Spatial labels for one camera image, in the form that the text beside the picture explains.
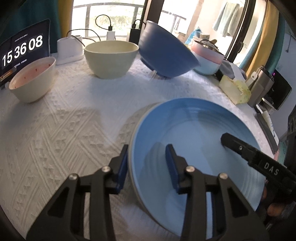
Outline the person's hand holding gripper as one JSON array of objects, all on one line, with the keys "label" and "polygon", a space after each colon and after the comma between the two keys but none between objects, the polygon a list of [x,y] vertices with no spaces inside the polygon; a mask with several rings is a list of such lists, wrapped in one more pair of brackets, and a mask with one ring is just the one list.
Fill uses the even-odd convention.
[{"label": "person's hand holding gripper", "polygon": [[265,185],[260,203],[268,216],[279,217],[292,201],[283,192],[276,191],[274,188]]}]

